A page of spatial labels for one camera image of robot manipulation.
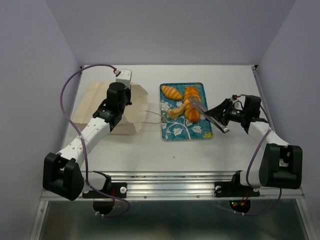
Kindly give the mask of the orange twisted fake bread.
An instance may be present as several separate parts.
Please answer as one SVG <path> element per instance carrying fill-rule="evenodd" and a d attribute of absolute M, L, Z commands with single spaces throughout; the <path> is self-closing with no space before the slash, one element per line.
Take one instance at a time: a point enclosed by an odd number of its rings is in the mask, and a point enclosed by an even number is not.
<path fill-rule="evenodd" d="M 194 86 L 187 86 L 184 90 L 183 104 L 185 105 L 185 117 L 190 123 L 197 123 L 200 120 L 200 113 L 191 104 L 189 97 L 195 97 L 201 101 L 199 91 Z"/>

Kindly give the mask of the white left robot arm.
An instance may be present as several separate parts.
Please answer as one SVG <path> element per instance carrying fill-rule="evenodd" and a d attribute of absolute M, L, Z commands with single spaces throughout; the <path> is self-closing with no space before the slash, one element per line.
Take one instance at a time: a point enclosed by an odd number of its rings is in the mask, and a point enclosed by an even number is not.
<path fill-rule="evenodd" d="M 50 152 L 44 158 L 42 187 L 71 201 L 92 190 L 88 155 L 113 131 L 131 104 L 131 82 L 112 82 L 86 127 L 82 131 L 76 128 L 78 136 L 58 153 Z"/>

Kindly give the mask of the aluminium front rail frame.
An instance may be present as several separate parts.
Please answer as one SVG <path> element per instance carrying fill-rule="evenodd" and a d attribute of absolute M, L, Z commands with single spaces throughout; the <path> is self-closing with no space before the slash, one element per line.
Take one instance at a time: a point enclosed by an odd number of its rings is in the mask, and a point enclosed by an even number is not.
<path fill-rule="evenodd" d="M 229 171 L 112 172 L 127 183 L 119 217 L 102 218 L 95 200 L 68 201 L 43 191 L 32 240 L 315 240 L 317 235 L 301 189 L 262 188 L 251 198 L 251 216 L 231 211 L 227 198 L 214 196 L 214 183 Z"/>

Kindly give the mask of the teal floral tray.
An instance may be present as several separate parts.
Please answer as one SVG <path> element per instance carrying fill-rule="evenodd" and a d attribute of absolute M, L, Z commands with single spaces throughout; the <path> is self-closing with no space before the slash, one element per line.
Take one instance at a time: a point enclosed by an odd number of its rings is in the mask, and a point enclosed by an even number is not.
<path fill-rule="evenodd" d="M 184 95 L 187 87 L 194 87 L 198 93 L 200 102 L 206 107 L 207 99 L 204 85 L 201 82 L 183 83 L 162 83 L 160 87 L 172 87 L 181 95 Z M 184 100 L 169 99 L 160 89 L 160 114 L 161 114 L 161 134 L 165 141 L 187 141 L 187 140 L 206 140 L 213 137 L 211 124 L 200 114 L 198 122 L 191 122 L 186 118 L 185 113 L 176 118 L 170 118 L 169 110 L 180 108 Z"/>

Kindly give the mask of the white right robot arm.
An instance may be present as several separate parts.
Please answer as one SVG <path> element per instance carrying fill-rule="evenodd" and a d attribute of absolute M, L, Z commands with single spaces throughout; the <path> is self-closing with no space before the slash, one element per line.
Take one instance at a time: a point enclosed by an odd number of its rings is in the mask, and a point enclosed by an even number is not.
<path fill-rule="evenodd" d="M 235 106 L 238 100 L 239 96 L 233 95 L 204 113 L 222 132 L 226 132 L 229 122 L 239 123 L 245 133 L 258 143 L 247 169 L 238 170 L 232 176 L 231 192 L 242 195 L 248 187 L 252 190 L 260 187 L 299 189 L 302 183 L 302 148 L 281 139 L 268 120 L 260 116 L 260 97 L 245 95 L 240 109 Z"/>

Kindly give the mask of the small round fake bread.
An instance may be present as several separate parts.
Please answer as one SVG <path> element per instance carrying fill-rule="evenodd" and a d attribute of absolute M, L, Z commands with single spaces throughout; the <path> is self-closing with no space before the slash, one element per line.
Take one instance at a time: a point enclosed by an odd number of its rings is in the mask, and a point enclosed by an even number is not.
<path fill-rule="evenodd" d="M 174 120 L 177 119 L 179 116 L 181 116 L 186 109 L 186 105 L 183 103 L 181 106 L 177 107 L 177 108 L 173 108 L 173 109 L 168 109 L 167 110 L 167 116 Z"/>

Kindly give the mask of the metal serving tongs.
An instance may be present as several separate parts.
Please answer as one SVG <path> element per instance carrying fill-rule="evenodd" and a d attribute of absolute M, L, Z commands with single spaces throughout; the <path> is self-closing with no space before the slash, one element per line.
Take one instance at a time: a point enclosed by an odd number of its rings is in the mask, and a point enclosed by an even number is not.
<path fill-rule="evenodd" d="M 196 109 L 198 112 L 200 112 L 206 120 L 208 120 L 210 123 L 212 123 L 216 128 L 218 128 L 222 133 L 228 133 L 230 130 L 227 126 L 224 126 L 222 123 L 220 123 L 218 120 L 213 118 L 212 116 L 209 116 L 206 114 L 208 109 L 201 103 L 201 101 L 195 97 L 195 96 L 190 96 L 188 97 L 189 100 L 189 105 Z"/>

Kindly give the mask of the beige paper bag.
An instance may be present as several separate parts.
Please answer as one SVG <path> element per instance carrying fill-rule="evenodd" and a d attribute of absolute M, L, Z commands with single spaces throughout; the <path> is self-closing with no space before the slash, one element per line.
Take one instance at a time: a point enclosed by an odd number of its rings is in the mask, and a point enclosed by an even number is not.
<path fill-rule="evenodd" d="M 89 123 L 93 113 L 107 97 L 107 89 L 110 81 L 93 81 L 89 84 L 84 96 L 75 111 L 72 114 L 72 121 L 83 130 Z M 139 84 L 131 84 L 131 102 L 125 108 L 121 121 L 112 130 L 112 135 L 134 135 L 137 134 L 146 120 L 149 94 Z"/>

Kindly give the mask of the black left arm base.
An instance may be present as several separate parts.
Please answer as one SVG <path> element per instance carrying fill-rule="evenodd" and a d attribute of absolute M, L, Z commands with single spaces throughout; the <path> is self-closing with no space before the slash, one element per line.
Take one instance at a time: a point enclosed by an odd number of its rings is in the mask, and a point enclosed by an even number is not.
<path fill-rule="evenodd" d="M 93 199 L 94 214 L 101 218 L 119 217 L 128 212 L 131 205 L 127 197 L 128 184 L 126 182 L 112 182 L 112 177 L 101 171 L 89 173 L 96 188 L 85 184 L 81 193 L 84 199 Z"/>

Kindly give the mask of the striped fake croissant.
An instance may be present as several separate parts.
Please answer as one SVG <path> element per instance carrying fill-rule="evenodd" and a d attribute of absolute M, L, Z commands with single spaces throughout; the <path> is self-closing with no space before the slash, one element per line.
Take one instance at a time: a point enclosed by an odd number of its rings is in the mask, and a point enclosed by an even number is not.
<path fill-rule="evenodd" d="M 160 89 L 162 93 L 170 100 L 180 101 L 183 98 L 182 94 L 172 86 L 162 85 Z"/>

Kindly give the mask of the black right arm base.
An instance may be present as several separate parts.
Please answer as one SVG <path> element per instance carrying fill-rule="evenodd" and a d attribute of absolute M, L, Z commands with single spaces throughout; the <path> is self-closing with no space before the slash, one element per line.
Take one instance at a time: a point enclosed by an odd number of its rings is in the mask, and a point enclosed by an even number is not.
<path fill-rule="evenodd" d="M 217 181 L 214 183 L 216 198 L 229 198 L 229 206 L 236 213 L 246 215 L 251 209 L 251 197 L 259 197 L 260 191 L 249 186 L 236 185 L 231 181 Z"/>

